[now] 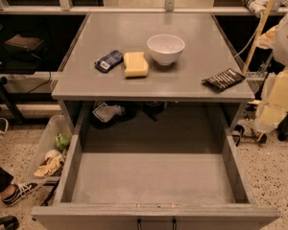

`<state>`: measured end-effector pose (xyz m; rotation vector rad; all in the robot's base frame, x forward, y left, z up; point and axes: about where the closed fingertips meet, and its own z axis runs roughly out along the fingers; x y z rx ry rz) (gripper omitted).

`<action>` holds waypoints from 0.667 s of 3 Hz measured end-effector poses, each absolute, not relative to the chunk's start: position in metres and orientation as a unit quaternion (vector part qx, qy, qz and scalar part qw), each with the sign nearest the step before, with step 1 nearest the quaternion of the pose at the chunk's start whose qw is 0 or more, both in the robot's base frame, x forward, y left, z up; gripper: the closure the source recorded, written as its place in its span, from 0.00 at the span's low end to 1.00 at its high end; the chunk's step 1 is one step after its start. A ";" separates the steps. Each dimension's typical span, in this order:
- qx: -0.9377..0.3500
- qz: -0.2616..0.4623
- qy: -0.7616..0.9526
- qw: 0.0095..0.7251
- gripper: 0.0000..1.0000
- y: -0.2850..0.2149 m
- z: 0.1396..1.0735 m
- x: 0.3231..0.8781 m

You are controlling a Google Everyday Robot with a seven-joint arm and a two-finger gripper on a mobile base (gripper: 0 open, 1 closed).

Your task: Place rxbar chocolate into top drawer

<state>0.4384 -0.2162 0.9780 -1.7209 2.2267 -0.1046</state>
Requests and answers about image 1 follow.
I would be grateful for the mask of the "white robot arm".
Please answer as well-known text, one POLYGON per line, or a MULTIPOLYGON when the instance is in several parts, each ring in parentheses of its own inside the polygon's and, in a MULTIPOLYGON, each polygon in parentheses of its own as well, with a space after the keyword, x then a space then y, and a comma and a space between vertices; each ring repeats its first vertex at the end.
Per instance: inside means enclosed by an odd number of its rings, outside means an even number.
POLYGON ((265 80, 255 113, 255 130, 269 133, 288 113, 288 13, 259 38, 257 45, 272 48, 274 60, 285 66, 278 74, 270 74, 265 80))

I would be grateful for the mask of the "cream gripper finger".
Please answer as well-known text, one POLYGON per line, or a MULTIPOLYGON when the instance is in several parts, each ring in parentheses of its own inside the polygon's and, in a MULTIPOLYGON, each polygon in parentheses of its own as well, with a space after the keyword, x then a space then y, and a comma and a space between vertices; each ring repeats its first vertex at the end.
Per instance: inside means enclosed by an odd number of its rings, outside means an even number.
POLYGON ((288 67, 265 80, 261 101, 254 120, 256 131, 269 133, 276 129, 288 113, 288 67))

